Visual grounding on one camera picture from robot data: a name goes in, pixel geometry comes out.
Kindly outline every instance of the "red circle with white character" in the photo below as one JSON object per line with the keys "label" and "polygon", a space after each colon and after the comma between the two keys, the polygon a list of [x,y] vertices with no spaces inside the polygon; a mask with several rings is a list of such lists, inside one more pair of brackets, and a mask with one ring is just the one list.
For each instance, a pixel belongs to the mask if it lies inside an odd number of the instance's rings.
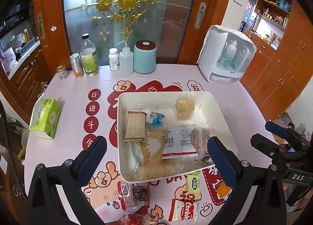
{"label": "red circle with white character", "polygon": [[88,133],[94,133],[99,126],[99,121],[96,117],[90,116],[84,122],[84,130]]}
{"label": "red circle with white character", "polygon": [[91,144],[96,140],[96,136],[93,134],[88,134],[83,139],[83,149],[87,150],[88,147],[91,146]]}
{"label": "red circle with white character", "polygon": [[90,102],[86,107],[86,113],[89,116],[94,116],[99,112],[100,104],[96,101]]}
{"label": "red circle with white character", "polygon": [[88,94],[89,100],[98,100],[101,96],[101,91],[99,89],[92,89]]}

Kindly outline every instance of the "blue gripper pad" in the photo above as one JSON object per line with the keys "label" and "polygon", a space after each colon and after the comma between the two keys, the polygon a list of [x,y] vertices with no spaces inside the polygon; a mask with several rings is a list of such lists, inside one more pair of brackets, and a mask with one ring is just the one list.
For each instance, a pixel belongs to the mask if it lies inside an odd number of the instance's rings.
{"label": "blue gripper pad", "polygon": [[282,139],[287,139],[289,137],[287,129],[273,123],[273,122],[266,122],[265,124],[265,129],[276,136],[282,138]]}
{"label": "blue gripper pad", "polygon": [[212,137],[208,140],[208,153],[216,165],[225,184],[232,189],[236,188],[236,169],[226,157],[226,152],[229,152],[217,137]]}
{"label": "blue gripper pad", "polygon": [[102,136],[98,136],[87,150],[82,151],[77,156],[75,161],[78,160],[79,163],[81,162],[77,171],[77,183],[80,187],[86,186],[89,183],[90,178],[92,178],[106,150],[106,139]]}

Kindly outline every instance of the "pink tablecloth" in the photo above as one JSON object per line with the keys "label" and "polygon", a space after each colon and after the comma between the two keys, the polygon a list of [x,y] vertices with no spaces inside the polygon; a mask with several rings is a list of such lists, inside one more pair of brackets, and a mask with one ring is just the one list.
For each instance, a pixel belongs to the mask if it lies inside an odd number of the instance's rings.
{"label": "pink tablecloth", "polygon": [[[118,171],[115,127],[117,97],[129,91],[209,91],[228,124],[238,149],[238,158],[248,160],[253,166],[268,167],[270,164],[268,157],[251,147],[250,138],[256,133],[272,140],[273,136],[265,130],[262,114],[240,83],[208,83],[198,67],[192,65],[157,65],[156,71],[151,74],[134,73],[126,79],[120,78],[120,74],[122,72],[112,72],[108,66],[104,66],[93,77],[76,79],[71,72],[66,80],[61,81],[57,75],[54,76],[45,98],[56,99],[62,106],[62,112],[53,140],[40,139],[32,133],[29,135],[25,159],[26,192],[29,191],[38,163],[44,163],[47,167],[61,165],[66,159],[74,159],[83,148],[88,148],[95,136],[102,135],[108,141],[108,150],[83,192],[104,222],[114,222],[123,216],[125,207],[118,199],[122,179]],[[108,178],[105,186],[101,184],[103,177]],[[201,172],[197,224],[207,225],[222,207],[224,200],[213,190],[220,179],[215,167]],[[62,187],[58,187],[58,191],[69,218],[78,223]],[[254,192],[255,189],[251,191],[237,221],[244,218]],[[185,195],[184,177],[151,182],[150,193],[150,202],[141,204],[139,210],[134,211],[148,213],[159,223],[169,223],[172,199],[188,198]]]}

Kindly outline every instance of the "green tissue package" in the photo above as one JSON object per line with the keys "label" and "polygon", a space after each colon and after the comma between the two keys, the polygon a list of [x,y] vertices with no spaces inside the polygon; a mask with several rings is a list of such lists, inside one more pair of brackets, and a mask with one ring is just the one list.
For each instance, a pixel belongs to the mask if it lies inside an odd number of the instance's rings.
{"label": "green tissue package", "polygon": [[55,99],[42,95],[34,105],[29,130],[37,137],[54,139],[61,108]]}

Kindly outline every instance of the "white plastic basket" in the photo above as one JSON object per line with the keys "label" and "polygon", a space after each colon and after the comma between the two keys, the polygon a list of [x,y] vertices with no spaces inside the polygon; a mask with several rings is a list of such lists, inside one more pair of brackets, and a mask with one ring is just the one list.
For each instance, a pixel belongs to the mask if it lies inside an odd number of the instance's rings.
{"label": "white plastic basket", "polygon": [[[196,99],[194,115],[190,120],[178,121],[175,118],[175,102],[178,95],[193,95]],[[168,127],[180,127],[182,125],[196,125],[208,128],[210,135],[217,136],[223,145],[231,150],[235,155],[237,148],[234,139],[229,131],[226,121],[216,103],[214,97],[209,92],[142,92],[142,93],[123,93],[118,97],[117,102],[117,140],[118,140],[118,159],[119,169],[124,181],[128,183],[140,183],[153,180],[138,181],[134,178],[135,160],[131,151],[131,143],[125,142],[123,138],[126,133],[128,111],[144,111],[149,116],[152,111],[165,115],[162,123]],[[212,167],[201,160],[182,159],[184,170],[179,176],[190,172],[195,172],[204,168]]]}

